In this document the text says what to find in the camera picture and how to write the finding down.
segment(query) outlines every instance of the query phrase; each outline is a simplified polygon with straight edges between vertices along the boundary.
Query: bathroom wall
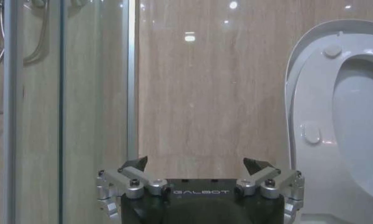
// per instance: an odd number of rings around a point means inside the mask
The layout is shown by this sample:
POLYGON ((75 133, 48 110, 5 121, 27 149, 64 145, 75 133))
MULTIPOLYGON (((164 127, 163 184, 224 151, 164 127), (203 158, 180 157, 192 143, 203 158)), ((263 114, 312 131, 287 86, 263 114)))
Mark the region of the bathroom wall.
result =
POLYGON ((284 74, 304 33, 373 21, 373 0, 141 0, 139 145, 165 177, 288 164, 284 74))

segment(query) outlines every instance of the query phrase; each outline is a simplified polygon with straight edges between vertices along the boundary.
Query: shower enclosure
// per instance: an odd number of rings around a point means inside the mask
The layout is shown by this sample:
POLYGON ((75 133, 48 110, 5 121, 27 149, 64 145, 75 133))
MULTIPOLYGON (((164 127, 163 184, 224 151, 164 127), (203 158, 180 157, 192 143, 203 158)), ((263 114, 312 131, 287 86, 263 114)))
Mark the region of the shower enclosure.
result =
POLYGON ((96 224, 137 157, 135 0, 0 0, 0 223, 96 224))

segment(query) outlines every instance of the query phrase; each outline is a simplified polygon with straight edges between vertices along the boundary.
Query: toilet seat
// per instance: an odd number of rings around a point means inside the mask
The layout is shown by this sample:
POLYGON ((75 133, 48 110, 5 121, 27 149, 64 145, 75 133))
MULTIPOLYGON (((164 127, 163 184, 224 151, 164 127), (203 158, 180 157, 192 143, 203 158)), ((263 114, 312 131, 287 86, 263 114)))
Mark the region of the toilet seat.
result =
POLYGON ((345 131, 343 113, 355 114, 360 106, 351 112, 339 108, 345 107, 340 103, 345 92, 340 96, 337 88, 349 62, 368 62, 373 67, 373 30, 363 32, 371 28, 373 23, 352 20, 319 25, 300 40, 289 61, 285 100, 291 161, 307 179, 303 213, 328 223, 373 223, 373 178, 365 178, 373 175, 373 153, 368 153, 371 161, 363 163, 367 152, 347 144, 365 141, 345 141, 347 133, 360 134, 364 126, 345 131))

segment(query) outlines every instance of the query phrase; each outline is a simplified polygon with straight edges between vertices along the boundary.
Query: toilet bowl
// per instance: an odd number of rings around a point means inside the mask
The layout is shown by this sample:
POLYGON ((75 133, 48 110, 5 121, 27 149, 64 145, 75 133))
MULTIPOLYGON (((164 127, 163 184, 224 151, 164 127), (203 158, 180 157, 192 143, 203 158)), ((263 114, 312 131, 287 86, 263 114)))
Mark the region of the toilet bowl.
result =
POLYGON ((373 22, 300 39, 285 78, 289 160, 305 176, 301 223, 373 224, 373 22))

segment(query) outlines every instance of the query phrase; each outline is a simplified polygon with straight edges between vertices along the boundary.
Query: screw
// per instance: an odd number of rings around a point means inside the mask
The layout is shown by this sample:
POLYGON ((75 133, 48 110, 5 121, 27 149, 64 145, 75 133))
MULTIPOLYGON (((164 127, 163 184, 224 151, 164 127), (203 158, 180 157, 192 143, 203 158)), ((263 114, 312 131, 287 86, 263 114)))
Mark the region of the screw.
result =
POLYGON ((140 185, 140 180, 139 179, 132 179, 131 180, 131 186, 137 187, 140 185))
POLYGON ((273 188, 275 187, 275 180, 273 179, 265 180, 265 186, 273 188))

